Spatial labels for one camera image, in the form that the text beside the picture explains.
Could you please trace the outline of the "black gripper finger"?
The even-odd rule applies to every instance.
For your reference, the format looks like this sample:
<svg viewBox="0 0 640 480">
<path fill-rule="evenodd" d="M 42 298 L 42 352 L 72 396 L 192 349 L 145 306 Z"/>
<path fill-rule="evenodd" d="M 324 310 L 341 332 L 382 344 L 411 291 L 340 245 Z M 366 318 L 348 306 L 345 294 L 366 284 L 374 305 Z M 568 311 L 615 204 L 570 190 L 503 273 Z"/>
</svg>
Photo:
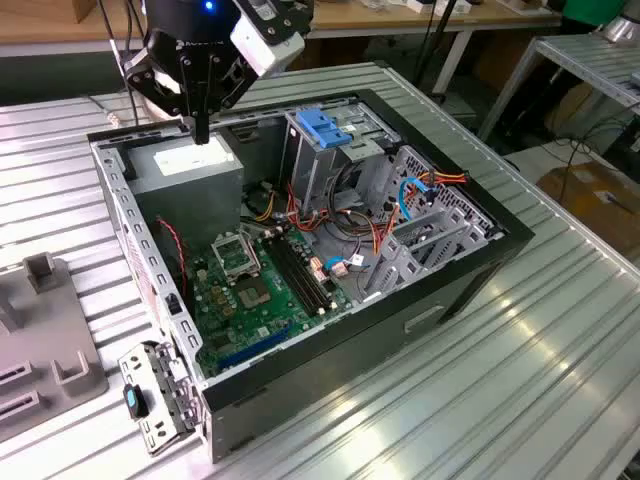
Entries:
<svg viewBox="0 0 640 480">
<path fill-rule="evenodd" d="M 201 108 L 185 83 L 157 67 L 146 48 L 123 64 L 126 84 L 164 114 L 179 118 L 195 144 L 201 144 Z"/>
<path fill-rule="evenodd" d="M 210 137 L 210 117 L 233 107 L 255 82 L 256 73 L 237 49 L 207 49 L 199 80 L 199 143 Z"/>
</svg>

